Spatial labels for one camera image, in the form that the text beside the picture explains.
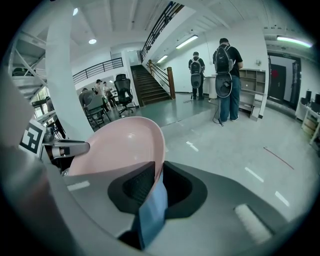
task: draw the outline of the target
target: fluorescent light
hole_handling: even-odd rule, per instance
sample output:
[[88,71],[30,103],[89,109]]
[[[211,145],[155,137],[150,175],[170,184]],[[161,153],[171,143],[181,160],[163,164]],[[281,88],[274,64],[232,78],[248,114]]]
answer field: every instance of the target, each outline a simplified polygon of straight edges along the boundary
[[278,36],[276,39],[279,41],[286,41],[286,42],[295,43],[295,44],[302,45],[302,46],[305,46],[308,48],[310,48],[312,46],[312,44],[310,44],[310,43],[299,41],[297,39],[293,39],[293,38],[289,38],[289,37]]
[[78,13],[78,8],[75,8],[75,9],[73,10],[73,16],[75,16],[77,13]]
[[176,48],[177,48],[177,49],[180,49],[181,47],[185,46],[186,44],[192,42],[193,40],[195,40],[195,39],[197,39],[197,38],[198,38],[198,36],[194,34],[194,35],[191,36],[189,39],[187,39],[186,41],[184,41],[182,44],[179,44]]
[[168,55],[164,55],[161,59],[159,59],[159,61],[157,63],[162,62],[166,57],[168,57]]
[[96,42],[97,42],[96,39],[90,39],[90,40],[89,40],[89,44],[90,44],[90,45],[93,45],[93,44],[95,44]]

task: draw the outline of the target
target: green floor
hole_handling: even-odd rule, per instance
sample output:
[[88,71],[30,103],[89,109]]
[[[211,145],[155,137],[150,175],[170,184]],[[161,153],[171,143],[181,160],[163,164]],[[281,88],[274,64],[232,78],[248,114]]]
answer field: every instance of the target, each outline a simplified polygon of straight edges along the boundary
[[[212,104],[208,103],[207,98],[205,100],[195,100],[184,103],[190,99],[191,94],[177,93],[176,99],[165,100],[138,108],[137,110],[134,110],[133,114],[125,111],[122,115],[125,117],[149,118],[156,122],[160,127],[163,127],[214,107]],[[108,116],[112,121],[119,119],[115,109],[109,111]]]

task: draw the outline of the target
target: shoe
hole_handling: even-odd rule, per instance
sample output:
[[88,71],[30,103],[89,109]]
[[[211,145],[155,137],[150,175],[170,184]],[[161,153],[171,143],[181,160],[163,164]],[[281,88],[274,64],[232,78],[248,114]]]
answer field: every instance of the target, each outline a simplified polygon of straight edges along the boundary
[[235,120],[230,119],[230,121],[235,122],[235,121],[237,121],[238,119],[239,119],[239,116],[238,116]]

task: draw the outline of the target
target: red stick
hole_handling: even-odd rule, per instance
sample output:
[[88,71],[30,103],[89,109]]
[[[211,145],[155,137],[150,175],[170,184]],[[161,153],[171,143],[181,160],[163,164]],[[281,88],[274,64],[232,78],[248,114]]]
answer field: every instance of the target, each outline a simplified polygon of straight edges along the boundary
[[266,146],[263,147],[266,151],[270,152],[272,155],[274,155],[275,157],[279,158],[282,162],[284,162],[287,166],[289,166],[292,170],[294,170],[294,168],[288,164],[286,161],[284,161],[283,159],[281,159],[279,156],[277,156],[275,153],[272,153],[269,149],[267,149]]

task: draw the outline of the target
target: balcony railing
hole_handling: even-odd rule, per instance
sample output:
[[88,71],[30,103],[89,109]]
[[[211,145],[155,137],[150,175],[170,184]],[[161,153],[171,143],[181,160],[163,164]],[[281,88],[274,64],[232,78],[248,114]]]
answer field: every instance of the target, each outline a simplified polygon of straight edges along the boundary
[[124,64],[122,62],[122,58],[114,58],[102,63],[99,63],[97,65],[88,67],[85,70],[82,70],[81,72],[75,74],[73,76],[73,82],[74,84],[77,84],[87,78],[93,77],[96,74],[102,73],[102,72],[106,72],[108,70],[112,70],[112,69],[116,69],[116,68],[120,68],[123,67]]
[[146,57],[148,51],[156,41],[157,37],[160,35],[161,31],[183,7],[184,5],[173,1],[171,1],[167,5],[163,13],[155,23],[153,29],[151,30],[151,33],[149,34],[147,40],[145,41],[145,44],[141,51],[142,59]]

